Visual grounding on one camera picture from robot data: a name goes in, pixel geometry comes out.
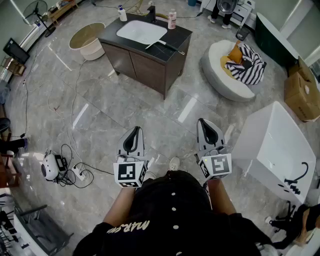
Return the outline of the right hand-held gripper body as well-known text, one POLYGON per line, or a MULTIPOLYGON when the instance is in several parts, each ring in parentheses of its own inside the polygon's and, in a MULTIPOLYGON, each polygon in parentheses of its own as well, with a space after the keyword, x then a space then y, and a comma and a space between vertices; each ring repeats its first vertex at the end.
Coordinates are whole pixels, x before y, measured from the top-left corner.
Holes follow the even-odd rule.
POLYGON ((194 156, 206 181, 221 179, 232 173, 232 155, 225 145, 200 150, 194 156))

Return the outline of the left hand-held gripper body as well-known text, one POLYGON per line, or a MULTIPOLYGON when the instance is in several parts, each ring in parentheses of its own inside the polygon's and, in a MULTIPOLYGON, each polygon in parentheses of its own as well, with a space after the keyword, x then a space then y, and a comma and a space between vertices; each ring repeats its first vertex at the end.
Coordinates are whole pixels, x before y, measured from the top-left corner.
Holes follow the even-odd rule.
POLYGON ((144 157, 117 155, 113 163, 115 182, 121 188, 140 188, 148 170, 149 161, 144 157))

